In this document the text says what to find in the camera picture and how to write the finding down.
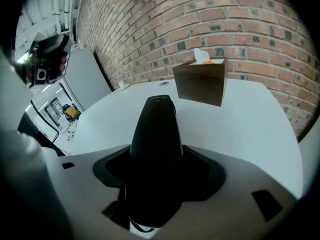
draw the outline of gray surface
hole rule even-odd
[[[84,110],[112,92],[88,47],[71,51],[64,79]]]
[[[102,210],[117,200],[119,190],[104,186],[93,174],[97,160],[125,146],[66,157],[55,157],[52,150],[44,148],[49,174],[70,217],[76,239],[138,239],[102,215]],[[182,203],[155,239],[259,239],[294,205],[295,198],[256,165],[190,148],[221,163],[226,169],[226,182],[206,201]],[[64,170],[61,164],[66,162],[75,166]],[[286,209],[265,222],[251,195],[258,190],[268,190]]]

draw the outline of white panel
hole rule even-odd
[[[303,194],[307,194],[320,165],[320,117],[299,143],[303,167]]]
[[[72,50],[64,79],[85,110],[111,93],[88,47]]]

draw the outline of orange object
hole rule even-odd
[[[215,64],[214,62],[212,62],[211,60],[205,61],[202,64]]]
[[[76,111],[72,106],[69,107],[65,113],[71,116],[72,118],[75,118],[78,115],[78,111]]]

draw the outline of ceiling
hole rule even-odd
[[[73,39],[82,0],[26,0],[18,20],[15,59],[30,48],[37,33],[47,37],[65,33]]]

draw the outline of cable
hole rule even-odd
[[[55,135],[55,137],[54,137],[54,139],[53,139],[53,141],[52,141],[52,143],[54,143],[55,140],[56,140],[56,139],[58,138],[58,136],[59,136],[59,131],[58,131],[56,128],[54,128],[54,127],[42,116],[42,114],[40,114],[40,112],[38,111],[38,109],[36,108],[36,106],[35,106],[35,104],[34,104],[34,102],[33,102],[32,100],[30,100],[30,103],[31,103],[32,107],[34,108],[35,112],[39,115],[39,117],[41,117],[41,119],[42,119],[43,121],[45,121],[45,123],[46,123],[48,126],[50,126],[52,129],[54,129],[54,130],[56,131],[56,135]]]

